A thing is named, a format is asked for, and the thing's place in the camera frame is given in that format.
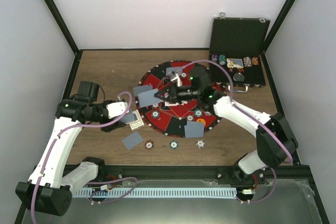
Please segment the poker chip case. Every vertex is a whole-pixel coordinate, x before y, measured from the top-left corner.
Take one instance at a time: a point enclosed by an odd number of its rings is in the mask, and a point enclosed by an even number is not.
[[[220,64],[235,86],[266,85],[260,54],[269,24],[264,18],[214,18],[209,60]],[[217,66],[209,68],[212,81],[229,84]]]

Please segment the purple cable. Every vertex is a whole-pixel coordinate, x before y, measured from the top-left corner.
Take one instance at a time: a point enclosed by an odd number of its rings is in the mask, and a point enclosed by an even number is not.
[[[131,94],[130,92],[128,92],[128,91],[123,91],[123,92],[119,93],[119,94],[117,95],[118,99],[120,99],[120,97],[121,97],[123,94],[127,94],[127,95],[129,96],[129,103],[128,103],[128,105],[127,105],[125,111],[124,111],[120,116],[118,116],[116,119],[112,120],[111,122],[108,122],[108,123],[105,123],[105,124],[98,124],[98,125],[81,124],[81,123],[78,123],[78,124],[75,124],[75,125],[66,127],[65,129],[61,130],[61,131],[57,134],[57,136],[60,138],[60,136],[61,136],[64,132],[66,132],[66,131],[69,130],[69,129],[76,128],[76,127],[101,128],[101,127],[109,126],[109,125],[111,125],[111,124],[113,124],[113,123],[119,121],[119,120],[120,120],[120,119],[121,119],[121,118],[122,118],[128,111],[129,111],[129,109],[130,109],[130,107],[131,107],[131,104],[132,104],[132,94]],[[48,149],[48,152],[47,152],[47,154],[46,154],[46,157],[45,157],[45,159],[44,159],[44,161],[43,161],[43,164],[42,164],[42,167],[41,167],[41,172],[40,172],[41,174],[43,174],[43,172],[44,172],[44,170],[45,170],[45,168],[46,168],[46,166],[47,166],[47,162],[48,162],[48,159],[49,159],[49,157],[50,157],[50,153],[51,153],[51,151],[53,150],[52,148],[54,147],[56,141],[57,141],[57,138],[55,138],[55,139],[53,140],[53,142],[51,143],[51,145],[50,145],[50,147],[49,147],[49,149]],[[31,218],[32,218],[31,220],[33,221],[34,224],[38,224],[38,222],[37,222],[37,220],[36,220],[36,216],[35,216],[35,202],[36,202],[36,195],[37,195],[38,186],[39,186],[40,183],[41,183],[41,179],[42,179],[42,177],[39,177],[39,178],[37,179],[37,181],[36,181],[36,185],[35,185],[35,187],[34,187],[34,191],[33,191],[33,196],[32,196],[32,198],[31,198],[30,212],[31,212],[31,216],[32,216],[32,217],[31,217]]]
[[[208,63],[211,63],[217,67],[219,67],[219,69],[226,75],[227,79],[229,80],[230,82],[230,87],[231,87],[231,92],[229,94],[229,97],[230,97],[230,101],[231,101],[231,104],[233,107],[235,107],[238,111],[240,111],[242,114],[248,116],[249,118],[251,118],[253,121],[255,121],[257,124],[259,124],[274,140],[275,142],[277,142],[277,144],[281,147],[281,149],[286,153],[286,155],[288,156],[289,158],[289,162],[292,164],[293,163],[293,158],[291,156],[291,154],[289,153],[289,151],[286,149],[286,147],[281,143],[281,141],[277,138],[277,136],[274,135],[274,133],[266,126],[264,126],[261,122],[259,122],[259,120],[257,120],[256,118],[254,118],[253,116],[251,116],[249,113],[245,112],[244,110],[242,110],[240,107],[238,107],[236,105],[236,103],[234,102],[233,100],[233,82],[232,82],[232,79],[230,77],[230,75],[228,74],[228,72],[223,68],[221,67],[221,65],[211,61],[211,60],[195,60],[193,62],[190,62],[188,63],[187,65],[184,65],[182,66],[182,69],[192,65],[192,64],[195,64],[195,63],[198,63],[198,62],[208,62]]]
[[[106,184],[113,184],[113,183],[120,182],[120,181],[130,180],[130,179],[135,180],[135,185],[127,193],[121,195],[119,198],[109,200],[109,201],[101,201],[100,203],[98,203],[98,204],[108,204],[108,203],[111,203],[111,202],[115,202],[119,199],[122,199],[122,198],[126,197],[128,194],[130,194],[136,188],[136,186],[138,184],[138,180],[135,177],[127,177],[127,178],[120,178],[120,179],[107,181],[107,182],[89,182],[89,183],[87,183],[87,185],[106,185]],[[92,197],[99,192],[101,192],[101,191],[95,191],[94,193],[91,194],[91,196],[90,196],[91,203],[94,202]]]
[[[272,171],[272,173],[273,173],[273,176],[274,176],[274,181],[273,181],[273,186],[272,186],[271,191],[270,191],[269,194],[266,195],[265,197],[263,197],[263,198],[261,198],[261,199],[254,200],[254,201],[250,201],[250,203],[258,203],[258,202],[261,202],[261,201],[267,199],[269,196],[271,196],[271,194],[274,192],[274,190],[275,190],[275,188],[276,188],[276,186],[277,186],[277,175],[275,174],[275,171],[274,171],[273,168],[270,168],[270,169],[271,169],[271,171]],[[240,201],[240,203],[241,203],[241,202],[243,202],[243,203],[246,202],[246,201],[243,201],[243,200],[239,199],[238,197],[237,197],[237,200]]]

